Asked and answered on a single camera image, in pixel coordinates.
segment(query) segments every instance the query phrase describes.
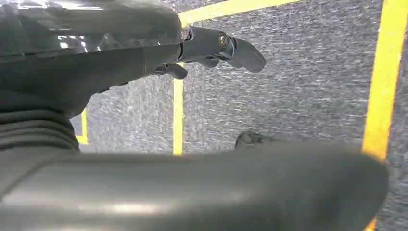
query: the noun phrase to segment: shoe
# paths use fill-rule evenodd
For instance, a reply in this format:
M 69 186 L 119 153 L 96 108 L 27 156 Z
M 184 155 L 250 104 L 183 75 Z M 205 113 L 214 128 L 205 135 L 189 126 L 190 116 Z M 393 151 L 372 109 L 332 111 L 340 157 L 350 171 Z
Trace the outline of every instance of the shoe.
M 272 137 L 246 131 L 238 136 L 235 142 L 235 148 L 251 148 L 273 141 L 274 139 Z

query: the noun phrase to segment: yellow floor line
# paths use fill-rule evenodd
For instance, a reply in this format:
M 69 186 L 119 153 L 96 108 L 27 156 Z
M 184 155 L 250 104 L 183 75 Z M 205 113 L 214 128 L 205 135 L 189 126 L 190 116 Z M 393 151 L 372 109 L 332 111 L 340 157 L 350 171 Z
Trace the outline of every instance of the yellow floor line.
M 80 144 L 88 144 L 88 134 L 87 134 L 87 110 L 81 113 L 81 127 L 82 127 L 82 135 L 77 136 L 78 142 Z
M 184 81 L 173 79 L 173 155 L 180 156 L 183 152 L 183 91 Z
M 180 13 L 183 23 L 194 23 L 206 19 L 259 10 L 301 0 L 229 0 Z
M 179 14 L 183 27 L 201 20 L 232 15 L 301 0 L 228 0 Z M 174 80 L 173 155 L 183 152 L 183 80 Z
M 362 146 L 381 160 L 387 154 L 407 17 L 408 0 L 384 0 Z M 375 221 L 366 230 L 374 228 Z

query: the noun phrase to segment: bolt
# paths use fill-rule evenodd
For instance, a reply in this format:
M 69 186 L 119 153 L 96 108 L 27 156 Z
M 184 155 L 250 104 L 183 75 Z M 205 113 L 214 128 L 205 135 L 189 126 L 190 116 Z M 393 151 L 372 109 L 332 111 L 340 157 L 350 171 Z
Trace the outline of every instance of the bolt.
M 219 37 L 219 42 L 221 43 L 221 46 L 226 47 L 228 45 L 228 36 L 225 34 L 222 34 Z

